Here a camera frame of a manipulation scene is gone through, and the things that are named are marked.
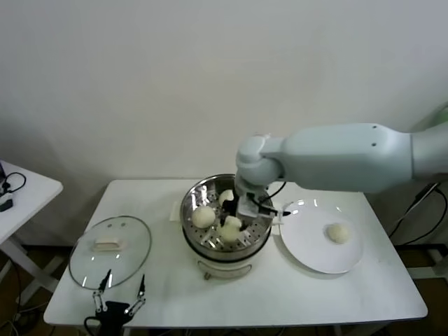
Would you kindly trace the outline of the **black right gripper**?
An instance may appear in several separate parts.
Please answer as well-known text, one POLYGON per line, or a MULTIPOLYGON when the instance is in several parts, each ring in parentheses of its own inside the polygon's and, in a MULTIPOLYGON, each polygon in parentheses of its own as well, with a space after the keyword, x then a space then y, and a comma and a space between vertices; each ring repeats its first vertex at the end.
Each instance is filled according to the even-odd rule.
MULTIPOLYGON (((233 199, 226 199, 223 201, 223 213, 219 217, 219 228, 222 228, 225 226, 225 222, 227 219, 227 216, 237 216, 237 207, 239 203, 239 197, 234 196, 233 199)), ((244 221, 241 222, 241 226, 239 228, 239 231, 242 232, 246 229, 246 223, 244 221)))

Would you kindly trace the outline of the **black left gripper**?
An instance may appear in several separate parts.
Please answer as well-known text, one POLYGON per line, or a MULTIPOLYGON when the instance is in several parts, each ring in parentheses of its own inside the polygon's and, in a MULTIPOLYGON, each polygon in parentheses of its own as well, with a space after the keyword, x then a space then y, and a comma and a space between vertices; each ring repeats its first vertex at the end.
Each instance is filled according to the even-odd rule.
POLYGON ((108 270, 106 276, 101 280, 99 287, 92 294, 95 307, 95 318, 99 322, 98 336, 120 336, 122 335, 123 326, 130 322, 140 308, 145 303, 145 274, 142 275, 136 300, 133 304, 116 301, 106 301, 104 303, 102 295, 106 289, 111 276, 111 269, 108 270))

